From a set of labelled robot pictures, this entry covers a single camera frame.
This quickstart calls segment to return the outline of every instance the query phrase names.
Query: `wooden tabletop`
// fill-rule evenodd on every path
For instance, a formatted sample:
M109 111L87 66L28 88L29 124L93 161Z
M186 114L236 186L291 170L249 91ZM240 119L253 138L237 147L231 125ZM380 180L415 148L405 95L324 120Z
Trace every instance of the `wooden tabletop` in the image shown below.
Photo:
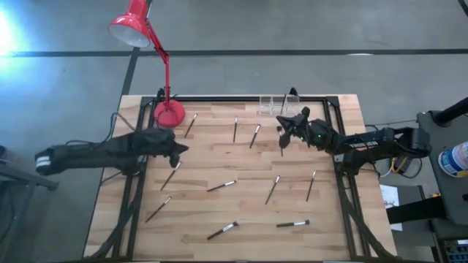
M346 134L365 132L357 96L337 96ZM141 96L123 96L119 107L133 125L140 100ZM321 104L301 104L311 108L309 120L324 119ZM349 259L333 164L327 153L307 148L293 138L281 157L278 122L272 116L259 115L258 102L184 102L184 106L186 118L174 132L177 142L190 149L181 155L183 164L163 191L160 188L173 169L162 157L148 161L135 260ZM198 117L184 139L195 113ZM258 123L262 126L249 149ZM114 136L127 132L130 129L118 121ZM306 202L313 170L317 174ZM103 179L115 172L105 169ZM281 178L265 205L277 175ZM206 191L232 180L237 183ZM363 170L356 181L366 224L384 247L396 254L377 176ZM115 227L124 182L125 177L119 175L101 185L84 256L93 254ZM168 197L171 201L145 223ZM308 226L276 228L276 224L306 219L310 220ZM207 240L234 221L239 226ZM362 254L355 226L353 232L358 254Z

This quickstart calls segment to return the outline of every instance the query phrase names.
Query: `can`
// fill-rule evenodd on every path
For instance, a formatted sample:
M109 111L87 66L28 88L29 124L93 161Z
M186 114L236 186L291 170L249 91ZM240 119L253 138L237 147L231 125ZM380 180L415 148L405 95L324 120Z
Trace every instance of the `can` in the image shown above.
M455 178L468 176L468 141L441 152L439 166L449 176Z

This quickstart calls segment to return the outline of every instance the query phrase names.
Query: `gray floor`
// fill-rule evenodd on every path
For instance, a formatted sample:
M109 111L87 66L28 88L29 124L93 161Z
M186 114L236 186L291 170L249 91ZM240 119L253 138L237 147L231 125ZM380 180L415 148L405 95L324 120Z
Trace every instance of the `gray floor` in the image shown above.
M7 37L0 51L131 50L107 32L126 6L127 0L3 0L0 29ZM168 50L468 47L468 18L456 0L156 0L150 19ZM128 63L0 57L0 145L10 159L34 171L34 153L49 145L102 140ZM177 94L282 94L292 86L302 94L358 94L365 122L384 123L467 96L467 64L466 55L173 58L171 86ZM139 58L130 94L155 94L162 70L158 58ZM386 172L386 164L379 168ZM66 171L50 176L60 181L57 191L37 189L14 262L81 257L100 172ZM382 183L437 192L427 161L414 180L389 175ZM399 253L418 257L419 250Z

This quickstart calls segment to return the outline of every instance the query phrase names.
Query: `paper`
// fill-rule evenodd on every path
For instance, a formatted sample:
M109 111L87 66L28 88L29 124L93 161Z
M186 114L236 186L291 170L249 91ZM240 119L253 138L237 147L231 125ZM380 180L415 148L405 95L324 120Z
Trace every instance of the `paper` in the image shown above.
M382 197L385 203L385 208L400 205L398 201L398 189L395 186L380 185L380 190L382 190ZM391 224L390 228L396 231L403 231L403 226L401 225L401 223Z

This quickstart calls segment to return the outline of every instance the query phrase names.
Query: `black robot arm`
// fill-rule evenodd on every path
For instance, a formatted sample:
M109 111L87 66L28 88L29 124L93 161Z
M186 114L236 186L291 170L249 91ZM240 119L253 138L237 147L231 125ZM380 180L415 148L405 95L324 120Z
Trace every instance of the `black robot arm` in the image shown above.
M124 175L140 171L139 156L169 156L171 167L176 167L180 153L188 150L174 141L170 129L151 128L134 131L104 142L79 145L55 145L36 154L36 171L53 175L73 168L115 167Z
M422 158L431 151L429 135L422 129L384 128L346 136L320 119L308 121L309 113L310 109L305 107L294 117L276 117L284 129L284 134L279 139L279 146L286 148L291 136L295 136L309 147L312 145L335 156L343 154L341 168L346 175L357 175L358 170L366 162L374 163L380 159L399 155Z

